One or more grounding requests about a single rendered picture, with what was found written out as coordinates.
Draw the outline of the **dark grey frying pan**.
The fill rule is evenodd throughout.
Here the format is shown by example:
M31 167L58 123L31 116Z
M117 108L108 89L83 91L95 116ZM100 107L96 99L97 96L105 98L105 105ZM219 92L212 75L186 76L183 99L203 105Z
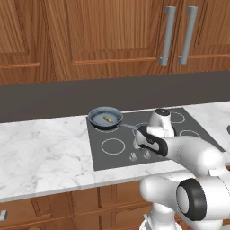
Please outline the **dark grey frying pan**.
M113 119L113 122L110 123L106 121L103 116L108 116ZM98 107L95 109L92 109L88 116L87 116L89 122L97 129L99 130L112 130L117 127L125 127L125 128L131 128L133 130L138 130L138 127L124 124L122 122L123 120L123 114L116 108L113 107Z

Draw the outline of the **black glass hob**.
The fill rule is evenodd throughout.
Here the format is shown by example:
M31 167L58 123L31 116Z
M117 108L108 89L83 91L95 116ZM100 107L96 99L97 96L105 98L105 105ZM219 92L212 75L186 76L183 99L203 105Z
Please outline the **black glass hob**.
M122 122L138 128L147 126L153 112L154 110L122 113ZM222 153L225 152L218 142L185 109L182 107L172 108L169 109L169 112L176 136L198 137L209 142ZM133 146L136 131L131 128L117 127L112 130L99 130L89 122L88 118L86 121L95 171L167 161L167 158L148 149L136 149ZM145 150L150 152L150 159L144 158ZM129 160L130 153L136 154L136 161Z

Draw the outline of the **wooden base cabinet front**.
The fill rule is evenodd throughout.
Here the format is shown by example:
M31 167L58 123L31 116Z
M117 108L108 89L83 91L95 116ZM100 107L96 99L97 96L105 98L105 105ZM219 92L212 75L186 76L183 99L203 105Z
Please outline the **wooden base cabinet front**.
M0 203L0 230L74 230L66 193Z
M151 209L139 192L140 181L72 193L77 230L138 230Z

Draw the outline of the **wooden wall cupboard door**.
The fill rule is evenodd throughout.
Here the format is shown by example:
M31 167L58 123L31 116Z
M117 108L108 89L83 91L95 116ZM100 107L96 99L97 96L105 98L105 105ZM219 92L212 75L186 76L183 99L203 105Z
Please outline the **wooden wall cupboard door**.
M0 0L0 85L55 80L44 0Z
M187 63L182 65L189 6L198 8ZM180 0L173 41L172 73L230 70L230 0Z
M59 81L162 75L167 0L44 0Z

